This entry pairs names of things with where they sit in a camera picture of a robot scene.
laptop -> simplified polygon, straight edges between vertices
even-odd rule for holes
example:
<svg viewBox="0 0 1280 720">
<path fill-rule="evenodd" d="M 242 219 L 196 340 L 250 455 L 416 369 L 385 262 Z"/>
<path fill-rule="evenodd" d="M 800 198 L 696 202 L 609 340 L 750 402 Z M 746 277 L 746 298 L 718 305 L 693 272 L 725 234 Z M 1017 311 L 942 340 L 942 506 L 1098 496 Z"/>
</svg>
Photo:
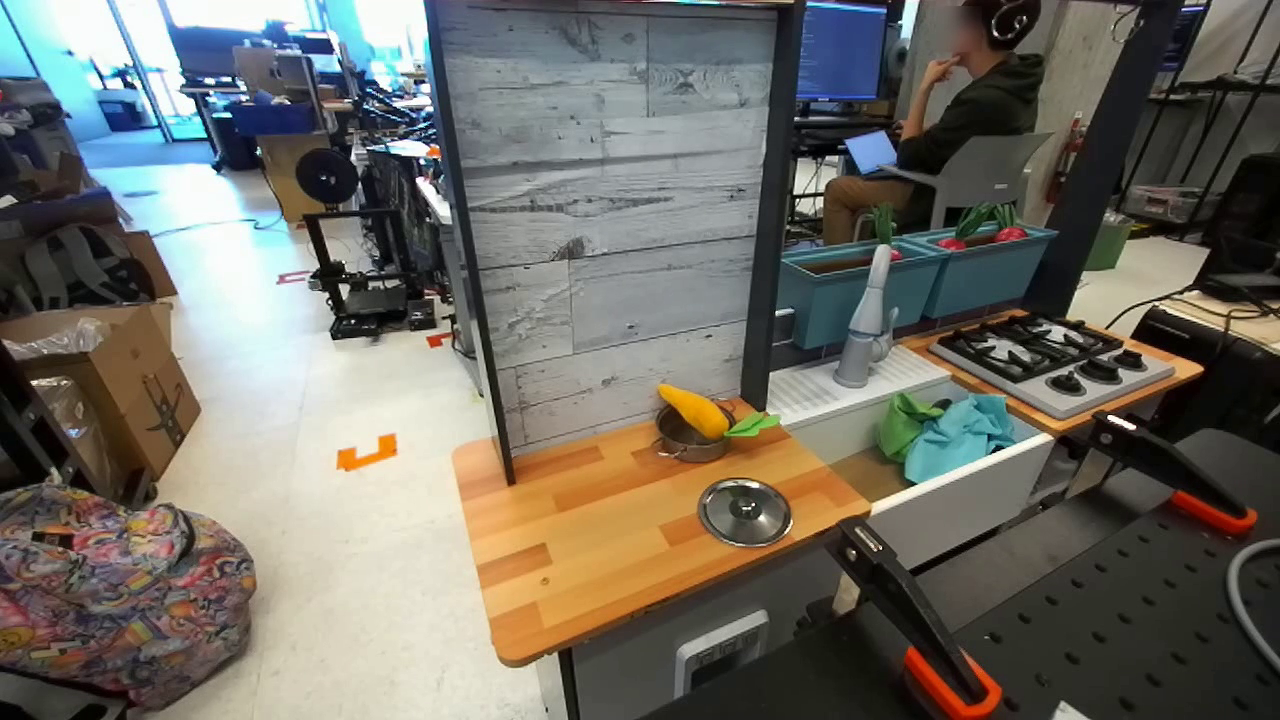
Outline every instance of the laptop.
<svg viewBox="0 0 1280 720">
<path fill-rule="evenodd" d="M 887 132 L 850 136 L 845 153 L 852 159 L 852 173 L 861 173 L 861 175 L 878 175 L 886 168 L 895 168 L 895 148 L 892 148 Z"/>
</svg>

wooden plank wall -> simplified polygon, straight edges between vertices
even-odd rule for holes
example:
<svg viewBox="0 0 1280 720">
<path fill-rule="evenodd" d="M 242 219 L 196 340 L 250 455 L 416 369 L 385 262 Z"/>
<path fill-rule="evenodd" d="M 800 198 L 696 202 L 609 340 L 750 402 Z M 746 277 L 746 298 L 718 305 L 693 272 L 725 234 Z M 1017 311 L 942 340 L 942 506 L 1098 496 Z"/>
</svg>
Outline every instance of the wooden plank wall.
<svg viewBox="0 0 1280 720">
<path fill-rule="evenodd" d="M 438 40 L 514 453 L 735 395 L 776 10 L 454 0 Z"/>
</svg>

white floor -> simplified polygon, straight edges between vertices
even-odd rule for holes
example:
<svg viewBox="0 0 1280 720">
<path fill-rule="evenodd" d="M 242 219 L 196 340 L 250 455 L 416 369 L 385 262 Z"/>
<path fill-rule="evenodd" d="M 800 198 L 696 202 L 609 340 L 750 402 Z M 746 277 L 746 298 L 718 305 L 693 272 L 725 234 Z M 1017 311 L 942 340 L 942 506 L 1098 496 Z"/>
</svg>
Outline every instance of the white floor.
<svg viewBox="0 0 1280 720">
<path fill-rule="evenodd" d="M 160 234 L 181 285 L 177 354 L 205 399 L 160 499 L 230 522 L 262 570 L 251 650 L 160 715 L 539 715 L 535 676 L 497 663 L 480 610 L 454 447 L 489 434 L 489 402 L 454 350 L 412 331 L 332 345 L 324 298 L 276 285 L 311 251 L 258 175 L 192 164 L 100 179 Z M 1104 323 L 1182 288 L 1201 257 L 1128 245 L 1116 272 L 1084 277 L 1072 315 Z M 399 434 L 397 458 L 338 469 L 379 433 Z"/>
</svg>

teal container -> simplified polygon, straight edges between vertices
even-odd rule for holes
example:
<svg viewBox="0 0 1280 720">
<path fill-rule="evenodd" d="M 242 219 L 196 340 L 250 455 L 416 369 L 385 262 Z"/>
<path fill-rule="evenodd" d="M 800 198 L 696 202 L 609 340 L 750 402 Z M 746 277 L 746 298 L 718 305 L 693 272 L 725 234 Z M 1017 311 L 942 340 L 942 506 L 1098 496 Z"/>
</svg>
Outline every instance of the teal container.
<svg viewBox="0 0 1280 720">
<path fill-rule="evenodd" d="M 1056 231 L 1038 226 L 1023 239 L 977 245 L 963 251 L 942 248 L 942 239 L 947 239 L 947 231 L 922 231 L 900 239 L 900 248 L 943 260 L 923 307 L 930 321 L 1020 305 Z"/>
<path fill-rule="evenodd" d="M 828 350 L 850 336 L 850 315 L 867 288 L 867 262 L 878 245 L 840 245 L 790 251 L 780 268 L 780 307 L 797 311 L 797 347 Z M 911 329 L 923 315 L 943 257 L 900 248 L 887 268 L 892 329 Z"/>
</svg>

chair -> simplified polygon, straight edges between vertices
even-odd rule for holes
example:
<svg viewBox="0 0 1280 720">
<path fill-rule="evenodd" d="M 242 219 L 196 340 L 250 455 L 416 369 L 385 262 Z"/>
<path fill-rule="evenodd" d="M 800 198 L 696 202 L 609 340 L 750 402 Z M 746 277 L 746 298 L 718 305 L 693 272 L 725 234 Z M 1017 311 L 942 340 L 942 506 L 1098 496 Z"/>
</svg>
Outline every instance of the chair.
<svg viewBox="0 0 1280 720">
<path fill-rule="evenodd" d="M 930 226 L 943 226 L 947 206 L 977 206 L 977 202 L 1020 206 L 1030 189 L 1030 159 L 1045 141 L 1049 132 L 974 136 L 936 175 L 904 173 L 904 168 L 886 168 L 886 173 L 907 184 L 933 189 Z"/>
</svg>

